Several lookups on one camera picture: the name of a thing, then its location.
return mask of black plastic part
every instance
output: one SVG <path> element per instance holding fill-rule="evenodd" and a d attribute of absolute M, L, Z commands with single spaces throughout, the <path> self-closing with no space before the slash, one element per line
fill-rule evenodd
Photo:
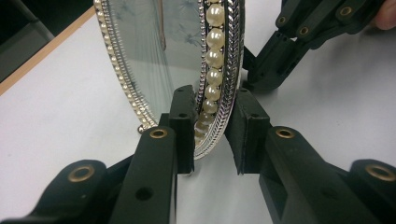
<path fill-rule="evenodd" d="M 238 174 L 260 173 L 260 155 L 270 126 L 270 118 L 256 98 L 245 89 L 239 90 L 225 130 Z"/>
<path fill-rule="evenodd" d="M 297 131 L 266 138 L 260 184 L 274 223 L 380 223 Z"/>
<path fill-rule="evenodd" d="M 310 49 L 341 34 L 356 34 L 376 15 L 384 0 L 288 0 L 276 19 L 279 28 L 256 60 L 243 67 L 250 86 L 279 87 Z"/>
<path fill-rule="evenodd" d="M 100 161 L 77 161 L 66 166 L 47 186 L 27 217 L 2 224 L 92 223 L 105 195 L 106 167 Z"/>
<path fill-rule="evenodd" d="M 169 113 L 169 127 L 177 134 L 177 172 L 179 174 L 189 174 L 194 170 L 196 117 L 192 86 L 176 89 Z"/>
<path fill-rule="evenodd" d="M 382 223 L 396 223 L 396 169 L 381 161 L 355 161 L 348 185 Z"/>
<path fill-rule="evenodd" d="M 143 132 L 123 180 L 110 224 L 175 223 L 176 135 L 159 126 Z"/>

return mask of round mirror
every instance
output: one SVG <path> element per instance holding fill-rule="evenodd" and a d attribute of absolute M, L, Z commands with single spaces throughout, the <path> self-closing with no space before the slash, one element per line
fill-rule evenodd
<path fill-rule="evenodd" d="M 168 113 L 173 91 L 196 93 L 195 159 L 222 136 L 239 83 L 242 0 L 95 0 L 117 78 L 142 125 Z"/>

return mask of mirror frame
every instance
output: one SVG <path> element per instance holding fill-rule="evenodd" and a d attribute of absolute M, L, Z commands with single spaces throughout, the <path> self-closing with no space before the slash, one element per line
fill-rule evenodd
<path fill-rule="evenodd" d="M 106 49 L 110 61 L 113 65 L 117 79 L 131 104 L 134 112 L 142 125 L 138 131 L 143 132 L 148 128 L 157 126 L 158 123 L 150 110 L 149 103 L 144 99 L 138 83 L 134 80 L 131 67 L 124 60 L 126 54 L 122 48 L 122 40 L 117 32 L 115 15 L 111 11 L 111 0 L 94 0 L 96 16 L 105 41 Z M 211 5 L 222 5 L 224 8 L 224 23 L 213 26 L 206 19 L 206 12 Z M 245 32 L 245 0 L 197 0 L 197 7 L 200 16 L 201 37 L 202 37 L 202 61 L 201 74 L 199 75 L 199 90 L 196 92 L 196 111 L 200 115 L 195 125 L 195 151 L 194 158 L 200 159 L 208 154 L 223 135 L 228 120 L 233 110 L 233 101 L 236 90 L 239 88 L 240 70 L 242 68 L 243 41 Z M 220 28 L 225 36 L 225 44 L 219 50 L 222 53 L 223 65 L 216 67 L 222 73 L 222 83 L 217 86 L 220 91 L 219 99 L 214 101 L 215 113 L 211 113 L 211 123 L 201 125 L 200 118 L 204 111 L 203 104 L 207 103 L 205 90 L 208 86 L 206 74 L 209 66 L 206 54 L 210 47 L 206 43 L 206 36 L 212 28 Z"/>

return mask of table surface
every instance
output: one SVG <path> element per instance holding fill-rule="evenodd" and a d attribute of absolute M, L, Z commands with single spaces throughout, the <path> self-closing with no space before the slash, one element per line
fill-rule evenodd
<path fill-rule="evenodd" d="M 254 54 L 279 8 L 247 1 Z M 298 130 L 324 160 L 346 170 L 359 159 L 396 166 L 395 37 L 370 27 L 338 36 L 309 51 L 278 90 L 254 94 L 273 125 Z M 71 162 L 110 166 L 133 154 L 138 125 L 92 17 L 0 97 L 0 220 L 28 214 Z M 259 177 L 236 175 L 225 137 L 195 164 L 178 178 L 178 223 L 271 223 Z"/>

